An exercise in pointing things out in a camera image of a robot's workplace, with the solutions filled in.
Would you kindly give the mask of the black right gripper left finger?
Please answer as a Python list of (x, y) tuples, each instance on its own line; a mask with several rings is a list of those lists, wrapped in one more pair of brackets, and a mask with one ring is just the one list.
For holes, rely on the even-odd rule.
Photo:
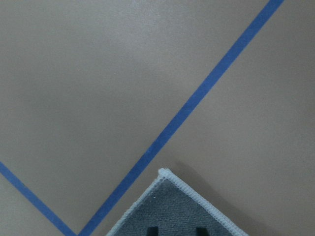
[(146, 236), (158, 236), (158, 227), (157, 226), (148, 227)]

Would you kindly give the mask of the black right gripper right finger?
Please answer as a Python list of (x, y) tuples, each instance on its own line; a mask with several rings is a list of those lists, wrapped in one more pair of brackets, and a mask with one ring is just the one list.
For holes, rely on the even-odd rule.
[(196, 227), (196, 236), (208, 236), (208, 230), (203, 227)]

